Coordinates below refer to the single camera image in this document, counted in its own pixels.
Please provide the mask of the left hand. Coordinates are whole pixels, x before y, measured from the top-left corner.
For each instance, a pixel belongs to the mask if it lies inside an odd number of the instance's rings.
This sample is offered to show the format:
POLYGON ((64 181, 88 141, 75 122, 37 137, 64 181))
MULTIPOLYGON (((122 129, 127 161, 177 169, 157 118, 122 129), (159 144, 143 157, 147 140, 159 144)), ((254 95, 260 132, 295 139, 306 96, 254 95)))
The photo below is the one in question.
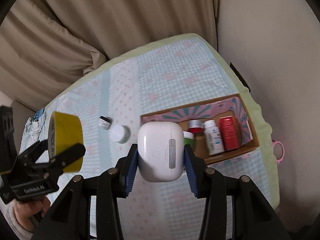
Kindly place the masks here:
POLYGON ((30 220, 31 216, 40 212, 41 216, 44 217, 50 207, 51 202, 47 196, 44 196, 43 200, 28 203, 19 203, 14 200, 14 214, 16 220, 22 228, 29 232, 35 231, 35 225, 30 220))

